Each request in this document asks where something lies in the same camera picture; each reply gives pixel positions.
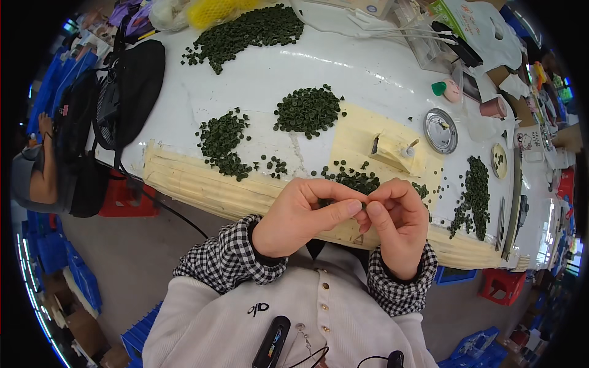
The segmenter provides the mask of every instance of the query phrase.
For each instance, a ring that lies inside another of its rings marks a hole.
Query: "black and white checkered cuff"
[[[235,224],[223,226],[219,229],[219,236],[190,249],[180,259],[173,276],[192,277],[219,294],[225,294],[247,280],[254,280],[258,285],[275,281],[286,270],[288,258],[272,265],[256,260],[248,229],[261,219],[259,215],[247,215]]]
[[[425,243],[419,273],[411,282],[395,282],[385,267],[379,246],[372,253],[368,263],[370,295],[391,317],[421,311],[425,307],[425,293],[431,286],[438,268],[438,258],[429,243]]]

